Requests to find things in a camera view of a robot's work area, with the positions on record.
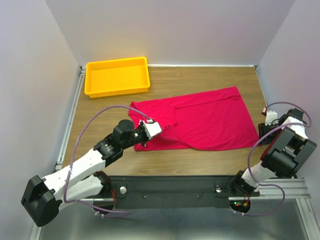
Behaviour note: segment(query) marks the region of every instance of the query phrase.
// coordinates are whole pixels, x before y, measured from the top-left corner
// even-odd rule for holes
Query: folded fabric
[[[135,108],[157,121],[162,133],[136,151],[194,148],[221,151],[252,147],[258,134],[246,105],[234,87],[132,102]],[[133,110],[129,116],[137,127],[145,118]]]

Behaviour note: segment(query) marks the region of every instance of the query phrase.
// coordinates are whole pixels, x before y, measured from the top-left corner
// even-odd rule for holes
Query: wooden table
[[[90,118],[111,105],[127,105],[132,101],[168,98],[237,86],[254,125],[265,121],[261,111],[264,97],[253,67],[149,67],[151,87],[148,92],[89,98],[82,91],[76,108],[63,166],[70,163],[75,141]],[[83,134],[75,159],[84,155],[103,139],[122,119],[130,119],[128,111],[113,108],[98,116]],[[259,162],[264,147],[252,155],[252,165]],[[247,166],[250,148],[226,151],[195,149],[136,152],[133,147],[104,171],[108,175],[231,175]]]

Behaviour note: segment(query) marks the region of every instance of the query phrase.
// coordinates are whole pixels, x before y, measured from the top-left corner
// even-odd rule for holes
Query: pink fabric
[[[219,90],[132,102],[157,121],[162,133],[136,151],[188,149],[220,151],[252,147],[258,134],[238,89]],[[144,117],[129,110],[137,127]]]

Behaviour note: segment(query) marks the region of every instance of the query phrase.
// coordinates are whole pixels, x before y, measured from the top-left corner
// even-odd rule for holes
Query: yellow plastic tray
[[[90,98],[142,93],[149,87],[145,57],[94,61],[86,65],[84,93]]]

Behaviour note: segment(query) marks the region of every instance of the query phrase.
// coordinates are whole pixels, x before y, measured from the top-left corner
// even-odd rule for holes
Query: metal bolt
[[[219,194],[222,192],[222,187],[220,187],[219,185],[215,186],[215,191]]]
[[[125,194],[127,192],[127,188],[125,186],[120,187],[120,193]]]

